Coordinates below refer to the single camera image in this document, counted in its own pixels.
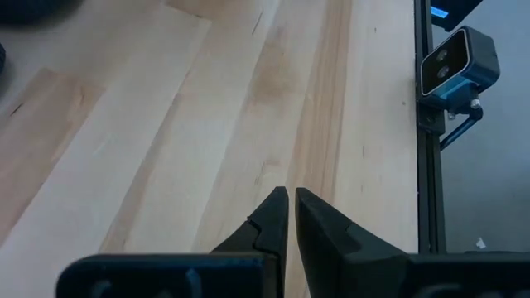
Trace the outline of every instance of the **black metal rail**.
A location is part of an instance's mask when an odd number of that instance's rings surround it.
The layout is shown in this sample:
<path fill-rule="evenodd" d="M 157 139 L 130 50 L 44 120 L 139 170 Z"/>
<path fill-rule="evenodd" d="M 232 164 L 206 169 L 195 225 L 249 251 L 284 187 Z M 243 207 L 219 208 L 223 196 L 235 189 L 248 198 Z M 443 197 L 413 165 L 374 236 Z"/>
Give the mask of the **black metal rail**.
<path fill-rule="evenodd" d="M 445 253 L 446 232 L 441 182 L 440 134 L 443 111 L 419 103 L 423 58 L 432 51 L 431 1 L 414 0 L 417 82 L 417 211 L 419 253 Z"/>

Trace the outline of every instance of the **camera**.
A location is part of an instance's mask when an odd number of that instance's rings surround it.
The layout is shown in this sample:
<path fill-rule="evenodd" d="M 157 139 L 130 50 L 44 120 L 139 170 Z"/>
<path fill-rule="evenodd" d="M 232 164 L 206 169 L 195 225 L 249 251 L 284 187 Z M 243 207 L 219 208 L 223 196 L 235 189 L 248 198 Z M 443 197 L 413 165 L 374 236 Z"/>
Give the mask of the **camera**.
<path fill-rule="evenodd" d="M 455 111 L 472 100 L 470 92 L 463 93 L 463 90 L 472 90 L 478 95 L 499 76 L 493 39 L 463 26 L 423 60 L 421 101 L 435 108 Z"/>

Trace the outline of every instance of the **black plastic part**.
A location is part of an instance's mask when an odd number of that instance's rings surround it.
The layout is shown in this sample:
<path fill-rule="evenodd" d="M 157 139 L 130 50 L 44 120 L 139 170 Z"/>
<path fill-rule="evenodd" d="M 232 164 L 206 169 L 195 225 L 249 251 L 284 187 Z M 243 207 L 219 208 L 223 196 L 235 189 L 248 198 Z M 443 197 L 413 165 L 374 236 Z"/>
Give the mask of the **black plastic part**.
<path fill-rule="evenodd" d="M 262 253 L 98 255 L 60 275 L 58 298 L 277 297 L 277 260 Z"/>
<path fill-rule="evenodd" d="M 436 47 L 422 61 L 422 102 L 431 96 L 444 103 L 446 94 L 458 88 L 465 79 L 462 74 L 470 71 L 469 38 L 465 30 L 458 30 Z"/>
<path fill-rule="evenodd" d="M 71 1 L 74 0 L 0 0 L 0 23 L 37 22 Z"/>
<path fill-rule="evenodd" d="M 450 144 L 456 141 L 457 138 L 467 132 L 471 127 L 473 127 L 473 125 L 475 125 L 475 123 L 482 119 L 483 116 L 484 111 L 482 108 L 477 108 L 471 112 L 469 117 L 461 125 L 455 128 L 454 131 L 450 132 L 450 134 L 440 142 L 440 150 L 446 149 Z"/>
<path fill-rule="evenodd" d="M 449 32 L 455 29 L 455 27 L 458 26 L 458 24 L 462 22 L 464 18 L 482 2 L 482 0 L 431 0 L 431 2 L 433 7 L 449 13 L 445 18 L 432 16 L 432 23 Z"/>
<path fill-rule="evenodd" d="M 0 44 L 0 74 L 2 73 L 3 66 L 5 63 L 6 63 L 6 50 L 4 50 L 2 44 Z"/>
<path fill-rule="evenodd" d="M 441 181 L 440 138 L 445 132 L 443 110 L 420 103 L 423 59 L 432 51 L 431 1 L 414 0 L 417 81 L 417 192 L 420 253 L 446 252 Z"/>
<path fill-rule="evenodd" d="M 463 26 L 470 46 L 470 65 L 464 77 L 475 82 L 478 93 L 495 84 L 500 76 L 499 58 L 493 38 L 469 26 Z"/>
<path fill-rule="evenodd" d="M 289 196 L 285 187 L 276 187 L 245 223 L 224 240 L 214 252 L 263 252 L 278 260 L 278 297 L 283 296 L 289 226 Z"/>
<path fill-rule="evenodd" d="M 56 297 L 283 297 L 288 206 L 275 188 L 211 254 L 82 259 L 60 275 Z"/>
<path fill-rule="evenodd" d="M 311 297 L 480 297 L 530 289 L 530 254 L 409 255 L 312 194 L 296 191 Z"/>
<path fill-rule="evenodd" d="M 475 84 L 467 84 L 457 89 L 447 99 L 451 106 L 446 107 L 454 114 L 470 115 L 476 110 L 471 108 L 471 100 L 479 98 L 479 90 Z"/>

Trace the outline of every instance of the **wooden table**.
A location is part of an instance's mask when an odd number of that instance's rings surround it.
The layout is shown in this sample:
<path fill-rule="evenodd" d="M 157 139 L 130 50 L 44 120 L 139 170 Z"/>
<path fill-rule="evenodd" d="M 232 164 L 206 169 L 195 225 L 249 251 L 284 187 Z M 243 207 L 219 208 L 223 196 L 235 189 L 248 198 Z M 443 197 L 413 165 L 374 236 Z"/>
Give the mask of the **wooden table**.
<path fill-rule="evenodd" d="M 417 250 L 413 1 L 84 0 L 0 42 L 3 296 L 97 252 L 208 252 L 277 185 Z"/>

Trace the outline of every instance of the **blue light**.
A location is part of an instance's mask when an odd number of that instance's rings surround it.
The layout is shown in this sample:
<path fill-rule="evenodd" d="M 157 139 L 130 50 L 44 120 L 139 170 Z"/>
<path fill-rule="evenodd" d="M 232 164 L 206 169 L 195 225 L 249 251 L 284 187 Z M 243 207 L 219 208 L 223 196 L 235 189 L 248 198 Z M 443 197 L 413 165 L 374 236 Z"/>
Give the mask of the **blue light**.
<path fill-rule="evenodd" d="M 446 18 L 449 13 L 441 10 L 440 8 L 431 7 L 431 15 Z"/>

